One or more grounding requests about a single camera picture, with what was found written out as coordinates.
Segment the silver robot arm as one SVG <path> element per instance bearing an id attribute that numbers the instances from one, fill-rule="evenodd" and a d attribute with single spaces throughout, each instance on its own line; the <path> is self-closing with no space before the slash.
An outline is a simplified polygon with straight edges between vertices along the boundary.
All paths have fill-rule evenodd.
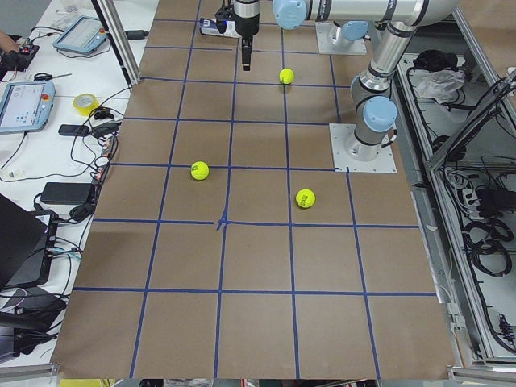
<path id="1" fill-rule="evenodd" d="M 357 124 L 344 141 L 346 152 L 362 161 L 374 160 L 394 125 L 397 107 L 387 98 L 390 79 L 418 27 L 444 19 L 457 1 L 274 1 L 277 24 L 292 30 L 306 20 L 385 22 L 386 30 L 365 69 L 352 82 Z"/>

